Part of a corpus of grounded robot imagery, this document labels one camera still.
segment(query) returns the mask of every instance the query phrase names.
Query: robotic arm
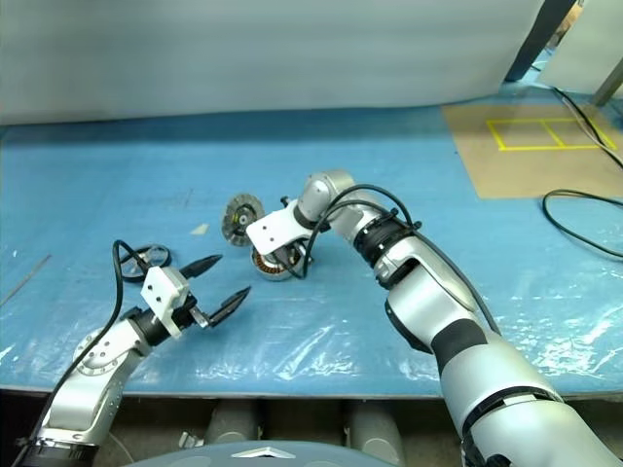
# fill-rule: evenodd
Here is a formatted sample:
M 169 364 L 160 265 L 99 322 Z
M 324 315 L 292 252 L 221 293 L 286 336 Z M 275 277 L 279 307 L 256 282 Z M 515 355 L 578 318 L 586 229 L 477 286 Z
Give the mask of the robotic arm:
M 198 260 L 185 268 L 151 267 L 141 295 L 147 309 L 134 307 L 102 336 L 58 389 L 41 426 L 17 465 L 88 467 L 113 422 L 126 381 L 152 349 L 169 337 L 179 338 L 193 324 L 214 327 L 232 314 L 250 288 L 234 293 L 207 315 L 197 307 L 188 279 L 220 260 Z M 78 344 L 74 360 L 100 330 Z
M 481 326 L 473 294 L 434 245 L 357 187 L 342 170 L 312 175 L 298 199 L 247 227 L 256 266 L 305 275 L 305 240 L 318 228 L 350 243 L 389 291 L 385 311 L 396 330 L 435 356 L 467 464 L 623 465 L 513 346 Z

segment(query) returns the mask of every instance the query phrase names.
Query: blue table surface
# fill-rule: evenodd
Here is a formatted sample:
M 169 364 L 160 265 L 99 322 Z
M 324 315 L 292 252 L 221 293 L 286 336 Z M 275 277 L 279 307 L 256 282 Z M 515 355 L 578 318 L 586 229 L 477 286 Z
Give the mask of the blue table surface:
M 482 101 L 557 102 L 546 90 L 513 86 Z M 558 390 L 623 388 L 623 265 L 560 234 L 537 199 L 479 199 L 439 107 L 14 126 L 2 143 L 0 297 L 52 255 L 0 308 L 2 387 L 50 389 L 78 341 L 105 322 L 111 244 L 122 238 L 163 243 L 176 265 L 224 254 L 192 281 L 205 311 L 253 287 L 223 325 L 156 348 L 127 393 L 439 395 L 434 359 L 395 332 L 386 292 L 336 235 L 318 240 L 308 280 L 275 283 L 256 273 L 248 248 L 220 234 L 233 195 L 249 192 L 278 209 L 308 174 L 339 167 L 403 198 L 473 279 L 504 335 Z M 623 247 L 614 207 L 552 204 L 581 232 Z M 202 223 L 207 234 L 191 234 Z M 125 308 L 143 305 L 138 291 L 126 286 Z

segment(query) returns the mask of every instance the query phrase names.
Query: blue mat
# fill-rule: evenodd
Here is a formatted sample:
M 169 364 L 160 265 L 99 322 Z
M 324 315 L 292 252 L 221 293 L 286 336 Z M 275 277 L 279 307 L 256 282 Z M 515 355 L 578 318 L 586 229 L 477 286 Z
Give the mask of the blue mat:
M 488 100 L 517 98 L 507 92 Z M 178 266 L 224 254 L 192 281 L 204 311 L 253 287 L 223 325 L 158 347 L 127 393 L 439 395 L 434 359 L 395 332 L 386 292 L 334 233 L 318 240 L 308 280 L 280 283 L 262 279 L 248 249 L 220 234 L 233 195 L 249 192 L 268 211 L 278 209 L 308 174 L 330 168 L 403 198 L 422 231 L 473 279 L 504 335 L 558 390 L 623 387 L 623 265 L 561 235 L 536 199 L 478 199 L 437 107 L 5 129 L 0 297 L 52 257 L 0 308 L 0 385 L 53 387 L 78 341 L 108 318 L 110 248 L 122 238 L 133 246 L 163 243 Z M 615 208 L 581 200 L 552 206 L 583 233 L 622 246 Z M 207 234 L 191 234 L 202 223 Z M 126 287 L 125 308 L 144 306 L 138 291 Z

